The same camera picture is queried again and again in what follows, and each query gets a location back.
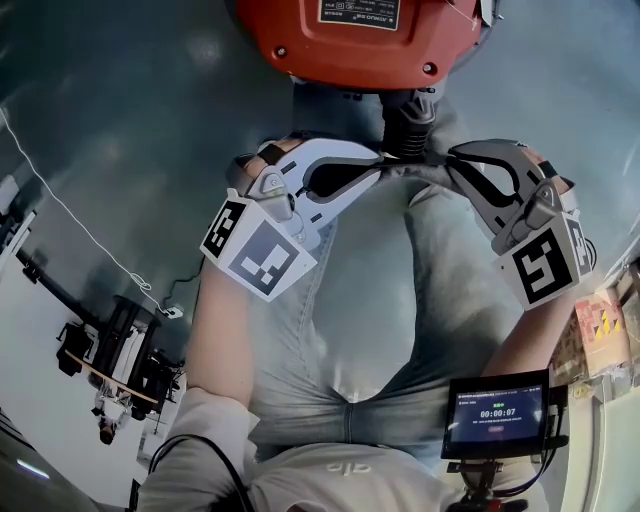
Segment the black screen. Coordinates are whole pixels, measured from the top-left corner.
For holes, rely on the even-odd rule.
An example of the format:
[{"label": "black screen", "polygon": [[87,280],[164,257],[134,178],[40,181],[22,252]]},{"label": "black screen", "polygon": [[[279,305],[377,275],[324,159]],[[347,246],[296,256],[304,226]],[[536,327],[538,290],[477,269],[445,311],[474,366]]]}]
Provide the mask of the black screen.
[{"label": "black screen", "polygon": [[454,443],[486,443],[536,437],[543,418],[542,386],[456,394]]}]

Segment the cardboard box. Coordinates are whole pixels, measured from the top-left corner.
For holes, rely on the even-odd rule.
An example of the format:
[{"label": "cardboard box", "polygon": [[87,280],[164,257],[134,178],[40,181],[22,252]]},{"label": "cardboard box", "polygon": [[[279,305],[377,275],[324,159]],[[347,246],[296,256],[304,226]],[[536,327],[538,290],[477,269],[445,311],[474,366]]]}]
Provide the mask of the cardboard box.
[{"label": "cardboard box", "polygon": [[630,359],[629,337],[615,290],[578,300],[553,354],[556,383],[587,380]]}]

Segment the white sleeve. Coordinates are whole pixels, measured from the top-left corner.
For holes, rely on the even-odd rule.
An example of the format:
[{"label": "white sleeve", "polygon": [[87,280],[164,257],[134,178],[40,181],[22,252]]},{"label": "white sleeve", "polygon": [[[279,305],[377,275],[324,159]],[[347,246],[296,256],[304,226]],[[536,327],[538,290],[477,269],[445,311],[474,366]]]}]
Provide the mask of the white sleeve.
[{"label": "white sleeve", "polygon": [[[493,482],[494,490],[517,487],[531,480],[537,473],[531,465],[529,457],[501,460],[504,463],[502,473],[498,473]],[[549,512],[549,504],[540,482],[535,483],[527,491],[505,501],[524,499],[529,502],[529,510]]]},{"label": "white sleeve", "polygon": [[[243,477],[245,461],[255,454],[248,438],[256,423],[240,402],[191,388],[182,397],[167,439],[181,434],[210,439]],[[204,511],[232,489],[231,474],[216,452],[201,441],[189,440],[171,450],[148,476],[140,488],[138,509]]]}]

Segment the black cable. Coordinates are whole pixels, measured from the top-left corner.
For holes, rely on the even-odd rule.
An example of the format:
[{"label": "black cable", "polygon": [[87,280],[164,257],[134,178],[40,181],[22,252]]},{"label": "black cable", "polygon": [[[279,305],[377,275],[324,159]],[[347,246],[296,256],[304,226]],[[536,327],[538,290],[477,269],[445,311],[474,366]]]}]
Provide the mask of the black cable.
[{"label": "black cable", "polygon": [[167,301],[173,297],[173,290],[176,287],[176,285],[178,283],[190,283],[191,281],[193,281],[194,279],[197,279],[200,276],[200,273],[202,272],[202,267],[204,266],[204,256],[202,257],[202,259],[200,260],[200,266],[198,267],[198,272],[193,274],[191,277],[188,277],[186,279],[176,279],[175,281],[173,281],[173,283],[171,283],[171,287],[169,288],[169,295],[167,295],[164,299],[162,299],[162,301],[160,302],[160,304],[162,304],[162,309],[167,309]]},{"label": "black cable", "polygon": [[154,453],[153,457],[151,458],[151,462],[149,463],[149,474],[153,473],[156,470],[157,465],[160,463],[162,459],[164,459],[164,457],[171,450],[173,450],[180,443],[189,441],[191,439],[200,441],[208,445],[214,452],[216,452],[218,457],[220,457],[220,460],[222,460],[226,468],[229,470],[229,473],[231,474],[231,479],[233,480],[236,490],[240,495],[240,501],[242,502],[242,507],[244,508],[245,512],[255,512],[255,509],[251,504],[251,500],[249,500],[249,494],[247,493],[247,489],[244,483],[242,482],[240,475],[238,475],[238,472],[233,467],[233,464],[231,464],[231,461],[227,458],[224,452],[218,447],[218,445],[213,441],[211,441],[210,439],[207,439],[206,437],[197,436],[194,434],[183,434],[180,436],[172,437],[171,439],[165,441],[162,444],[162,446],[160,446],[160,448],[156,450],[156,453]]},{"label": "black cable", "polygon": [[[560,429],[562,428],[562,418],[564,417],[564,409],[560,408],[558,411],[558,424],[556,425],[556,435],[555,437],[558,437],[560,435]],[[542,458],[542,463],[540,465],[540,470],[538,471],[538,473],[528,482],[525,482],[522,485],[518,485],[516,487],[513,487],[512,489],[506,489],[504,491],[496,491],[494,493],[494,495],[497,498],[511,498],[513,496],[517,496],[518,494],[523,493],[524,491],[526,491],[527,489],[529,489],[530,487],[533,486],[533,484],[535,484],[538,479],[544,474],[544,472],[549,469],[549,467],[551,466],[551,462],[553,462],[554,457],[556,456],[556,451],[557,449],[554,448],[553,450],[551,450],[551,454],[549,455],[549,457],[547,458],[547,453],[545,452],[543,458]]]},{"label": "black cable", "polygon": [[[558,424],[556,425],[555,437],[558,437],[560,435],[560,429],[562,428],[563,417],[564,417],[564,409],[560,408],[560,410],[558,411]],[[523,492],[525,492],[527,489],[532,487],[538,481],[538,479],[544,474],[544,472],[547,469],[549,469],[549,467],[551,466],[551,463],[553,462],[554,457],[556,456],[556,451],[557,449],[554,448],[553,450],[551,450],[551,453],[549,455],[548,455],[548,452],[545,452],[543,454],[542,461],[540,464],[540,469],[538,470],[536,475],[533,478],[531,478],[529,481],[525,482],[524,484],[518,485],[516,487],[512,487],[511,489],[494,491],[493,495],[496,498],[512,498],[514,496],[517,496],[518,494],[522,494]],[[471,482],[471,480],[469,480],[466,473],[460,473],[460,474],[462,476],[462,481],[464,482],[464,484],[471,491],[473,492],[477,491],[477,486],[473,482]]]}]

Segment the black strap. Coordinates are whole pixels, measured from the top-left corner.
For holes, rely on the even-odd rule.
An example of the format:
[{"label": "black strap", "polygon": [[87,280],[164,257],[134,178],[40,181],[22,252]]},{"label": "black strap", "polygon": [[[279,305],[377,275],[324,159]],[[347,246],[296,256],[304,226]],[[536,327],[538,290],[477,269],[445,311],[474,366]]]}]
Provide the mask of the black strap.
[{"label": "black strap", "polygon": [[267,162],[267,165],[276,165],[285,154],[286,152],[275,144],[269,144],[258,153],[258,156]]}]

